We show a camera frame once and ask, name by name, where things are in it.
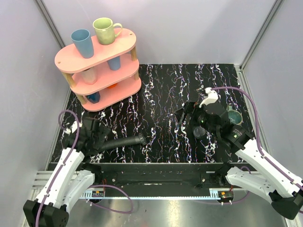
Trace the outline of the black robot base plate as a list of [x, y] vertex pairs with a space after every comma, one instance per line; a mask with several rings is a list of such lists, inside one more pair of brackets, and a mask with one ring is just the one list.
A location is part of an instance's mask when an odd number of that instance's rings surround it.
[[97, 164], [108, 185], [121, 188], [130, 197], [202, 197], [209, 189], [230, 189], [215, 172], [222, 163], [210, 164]]

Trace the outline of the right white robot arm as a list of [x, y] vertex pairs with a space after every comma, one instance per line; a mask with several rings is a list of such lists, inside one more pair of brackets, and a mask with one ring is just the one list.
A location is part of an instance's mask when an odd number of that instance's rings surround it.
[[247, 161], [262, 177], [257, 177], [224, 163], [213, 176], [219, 187], [229, 184], [241, 187], [268, 201], [284, 218], [293, 220], [303, 206], [303, 180], [282, 167], [263, 148], [258, 148], [256, 139], [242, 126], [230, 121], [228, 112], [218, 102], [204, 105], [186, 102], [175, 112], [179, 124], [187, 116], [193, 135], [201, 139], [205, 132], [231, 153]]

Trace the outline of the clear plastic canister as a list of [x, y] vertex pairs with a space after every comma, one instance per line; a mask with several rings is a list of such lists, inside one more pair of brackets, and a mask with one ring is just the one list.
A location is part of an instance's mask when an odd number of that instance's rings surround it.
[[193, 127], [193, 135], [196, 139], [201, 139], [206, 134], [206, 130], [201, 126]]

